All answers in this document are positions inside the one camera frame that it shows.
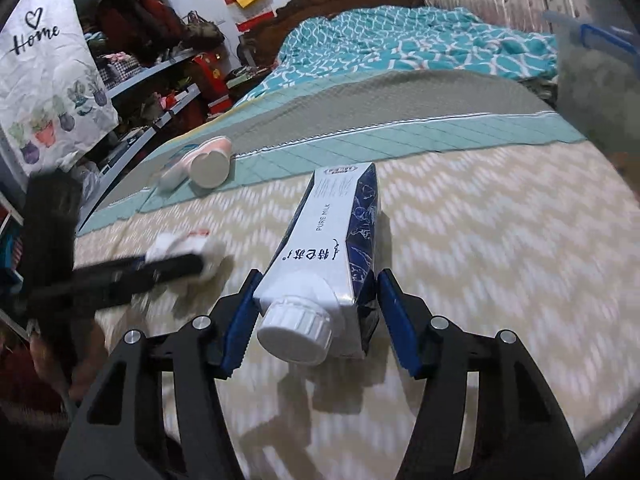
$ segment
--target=plastic storage box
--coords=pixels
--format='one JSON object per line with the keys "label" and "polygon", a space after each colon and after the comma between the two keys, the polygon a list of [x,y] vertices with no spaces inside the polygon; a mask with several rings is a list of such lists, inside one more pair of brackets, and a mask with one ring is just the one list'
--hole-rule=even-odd
{"label": "plastic storage box", "polygon": [[545,12],[558,40],[558,112],[604,153],[640,153],[640,38]]}

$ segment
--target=silver screw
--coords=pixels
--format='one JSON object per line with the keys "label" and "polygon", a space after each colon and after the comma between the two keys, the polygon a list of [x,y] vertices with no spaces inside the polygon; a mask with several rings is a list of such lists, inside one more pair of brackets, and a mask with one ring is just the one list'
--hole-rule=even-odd
{"label": "silver screw", "polygon": [[137,343],[138,341],[140,341],[140,337],[142,337],[142,334],[139,330],[129,330],[124,335],[124,342],[133,345],[133,343]]}
{"label": "silver screw", "polygon": [[191,324],[196,330],[204,330],[211,324],[211,320],[209,319],[209,316],[199,316],[191,321]]}
{"label": "silver screw", "polygon": [[518,338],[511,330],[503,330],[500,332],[500,339],[502,339],[507,344],[515,343]]}
{"label": "silver screw", "polygon": [[435,316],[431,318],[431,326],[436,330],[444,330],[449,327],[449,321],[446,317]]}

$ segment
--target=wooden headboard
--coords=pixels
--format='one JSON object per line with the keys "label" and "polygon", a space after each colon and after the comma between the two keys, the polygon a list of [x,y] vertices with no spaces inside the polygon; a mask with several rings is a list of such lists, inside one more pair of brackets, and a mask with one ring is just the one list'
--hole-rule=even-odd
{"label": "wooden headboard", "polygon": [[258,66],[269,66],[287,35],[301,22],[318,16],[333,18],[352,9],[370,9],[382,5],[423,7],[424,0],[291,0],[277,10],[277,16],[261,22],[244,34],[243,40]]}

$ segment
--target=teal and white blanket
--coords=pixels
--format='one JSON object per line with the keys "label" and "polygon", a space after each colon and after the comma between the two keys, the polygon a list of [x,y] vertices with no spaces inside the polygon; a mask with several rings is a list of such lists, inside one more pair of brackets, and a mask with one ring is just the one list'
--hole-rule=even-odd
{"label": "teal and white blanket", "polygon": [[363,70],[475,70],[520,79],[556,74],[553,34],[483,23],[462,7],[383,6],[311,18],[292,31],[280,65],[246,101],[277,88]]}

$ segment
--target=potted plant print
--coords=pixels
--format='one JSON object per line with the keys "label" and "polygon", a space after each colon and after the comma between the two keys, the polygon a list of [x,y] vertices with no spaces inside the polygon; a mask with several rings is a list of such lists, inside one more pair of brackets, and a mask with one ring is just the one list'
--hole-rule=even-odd
{"label": "potted plant print", "polygon": [[31,115],[31,129],[38,142],[50,148],[56,142],[56,131],[53,127],[53,121],[49,119],[49,115],[44,108],[36,108]]}
{"label": "potted plant print", "polygon": [[62,100],[62,97],[57,95],[53,96],[53,109],[58,114],[62,129],[66,132],[73,130],[76,126],[76,120],[73,115],[66,111],[65,102]]}
{"label": "potted plant print", "polygon": [[89,80],[89,90],[94,94],[95,103],[99,107],[103,107],[107,104],[107,93],[104,91],[104,86],[100,85],[100,74],[96,70],[86,71],[87,79]]}
{"label": "potted plant print", "polygon": [[84,117],[94,109],[90,104],[87,104],[89,99],[84,95],[85,90],[86,87],[80,81],[76,81],[73,88],[66,90],[66,94],[76,104],[76,111],[81,117]]}
{"label": "potted plant print", "polygon": [[24,141],[24,126],[22,126],[22,124],[14,123],[14,125],[9,128],[9,135],[18,143],[22,158],[27,164],[35,164],[40,160],[40,150],[38,147],[30,140],[27,142]]}

